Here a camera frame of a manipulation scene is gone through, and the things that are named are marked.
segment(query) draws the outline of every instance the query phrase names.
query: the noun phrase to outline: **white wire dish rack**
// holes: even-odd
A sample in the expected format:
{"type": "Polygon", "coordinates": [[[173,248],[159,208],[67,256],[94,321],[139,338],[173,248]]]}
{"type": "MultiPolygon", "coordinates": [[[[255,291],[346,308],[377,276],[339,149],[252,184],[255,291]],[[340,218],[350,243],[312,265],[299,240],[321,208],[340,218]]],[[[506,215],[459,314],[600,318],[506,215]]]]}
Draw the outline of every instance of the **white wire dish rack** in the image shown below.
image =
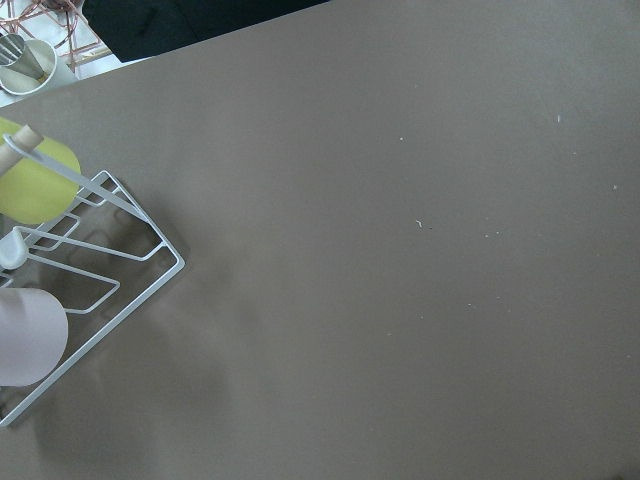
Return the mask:
{"type": "Polygon", "coordinates": [[[69,321],[58,366],[29,387],[0,387],[0,427],[8,426],[185,265],[158,226],[109,172],[89,179],[51,157],[6,144],[81,188],[67,210],[31,228],[14,226],[0,242],[24,263],[0,271],[0,288],[41,288],[62,303],[69,321]]]}

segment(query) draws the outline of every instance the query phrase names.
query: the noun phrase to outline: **black fabric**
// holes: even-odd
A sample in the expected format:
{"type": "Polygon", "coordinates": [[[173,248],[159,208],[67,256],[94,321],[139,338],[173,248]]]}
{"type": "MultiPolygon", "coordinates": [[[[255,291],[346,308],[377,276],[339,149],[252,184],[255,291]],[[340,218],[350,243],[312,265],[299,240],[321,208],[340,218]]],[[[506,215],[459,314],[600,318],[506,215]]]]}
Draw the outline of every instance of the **black fabric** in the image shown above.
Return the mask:
{"type": "Polygon", "coordinates": [[[121,61],[158,55],[328,0],[86,0],[91,28],[121,61]]]}

